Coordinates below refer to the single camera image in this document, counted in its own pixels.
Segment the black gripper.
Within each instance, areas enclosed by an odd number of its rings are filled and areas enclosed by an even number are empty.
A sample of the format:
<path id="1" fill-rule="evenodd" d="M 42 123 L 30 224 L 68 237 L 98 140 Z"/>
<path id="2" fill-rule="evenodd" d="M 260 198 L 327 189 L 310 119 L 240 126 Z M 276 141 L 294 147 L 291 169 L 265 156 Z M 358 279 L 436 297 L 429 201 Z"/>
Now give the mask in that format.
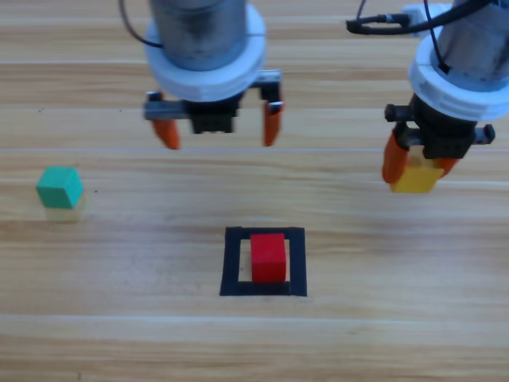
<path id="1" fill-rule="evenodd" d="M 253 88 L 259 90 L 259 98 L 264 102 L 263 145 L 273 146 L 281 130 L 281 115 L 285 107 L 280 69 L 260 71 L 248 89 L 219 101 L 169 101 L 163 99 L 160 91 L 149 92 L 144 103 L 144 117 L 153 121 L 153 131 L 166 148 L 179 150 L 181 139 L 175 119 L 189 119 L 195 134 L 231 133 L 234 131 L 233 118 L 238 115 L 243 97 Z"/>
<path id="2" fill-rule="evenodd" d="M 450 173 L 471 146 L 488 145 L 495 139 L 491 124 L 479 127 L 476 121 L 443 114 L 414 95 L 407 105 L 387 104 L 385 119 L 394 122 L 383 152 L 382 176 L 387 184 L 402 176 L 411 146 L 423 146 L 426 159 L 436 159 L 441 177 Z"/>

